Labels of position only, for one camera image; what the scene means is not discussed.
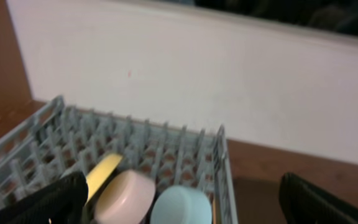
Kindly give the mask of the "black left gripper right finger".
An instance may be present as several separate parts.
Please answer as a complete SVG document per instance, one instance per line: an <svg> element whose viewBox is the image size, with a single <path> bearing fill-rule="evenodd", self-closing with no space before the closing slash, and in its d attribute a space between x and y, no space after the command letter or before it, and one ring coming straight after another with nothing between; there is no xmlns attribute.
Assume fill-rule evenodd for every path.
<svg viewBox="0 0 358 224"><path fill-rule="evenodd" d="M358 208L291 172L281 178L278 200L287 223L358 224Z"/></svg>

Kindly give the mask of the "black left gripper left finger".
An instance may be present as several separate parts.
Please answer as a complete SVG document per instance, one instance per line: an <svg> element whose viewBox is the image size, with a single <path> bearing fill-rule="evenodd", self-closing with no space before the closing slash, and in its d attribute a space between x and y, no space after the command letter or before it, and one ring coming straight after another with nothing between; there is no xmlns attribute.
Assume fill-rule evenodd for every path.
<svg viewBox="0 0 358 224"><path fill-rule="evenodd" d="M0 210L0 224L77 224L87 199L86 177L80 171L73 172Z"/></svg>

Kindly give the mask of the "yellow plastic plate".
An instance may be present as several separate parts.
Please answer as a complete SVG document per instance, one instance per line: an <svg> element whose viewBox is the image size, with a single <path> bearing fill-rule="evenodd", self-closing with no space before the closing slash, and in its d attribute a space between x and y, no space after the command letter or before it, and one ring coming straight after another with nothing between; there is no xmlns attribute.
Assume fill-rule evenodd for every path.
<svg viewBox="0 0 358 224"><path fill-rule="evenodd" d="M122 159L123 156L120 154L108 154L86 176L86 183L88 185L88 198L86 203L92 199L95 193L116 169Z"/></svg>

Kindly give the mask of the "white plastic bowl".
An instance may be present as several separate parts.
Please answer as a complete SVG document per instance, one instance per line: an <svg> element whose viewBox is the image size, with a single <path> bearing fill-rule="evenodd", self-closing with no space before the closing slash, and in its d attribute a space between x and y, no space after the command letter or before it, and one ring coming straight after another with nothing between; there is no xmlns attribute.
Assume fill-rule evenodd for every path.
<svg viewBox="0 0 358 224"><path fill-rule="evenodd" d="M134 170L117 175L96 202L94 219L100 224L140 224L156 193L156 184Z"/></svg>

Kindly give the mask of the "light blue plastic bowl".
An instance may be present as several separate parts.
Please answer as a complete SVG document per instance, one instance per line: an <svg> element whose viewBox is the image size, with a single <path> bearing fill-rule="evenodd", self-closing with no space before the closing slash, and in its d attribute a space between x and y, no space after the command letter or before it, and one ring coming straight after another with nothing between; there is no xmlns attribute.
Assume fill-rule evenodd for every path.
<svg viewBox="0 0 358 224"><path fill-rule="evenodd" d="M163 191L154 204L150 224L212 224L213 209L198 189L174 185Z"/></svg>

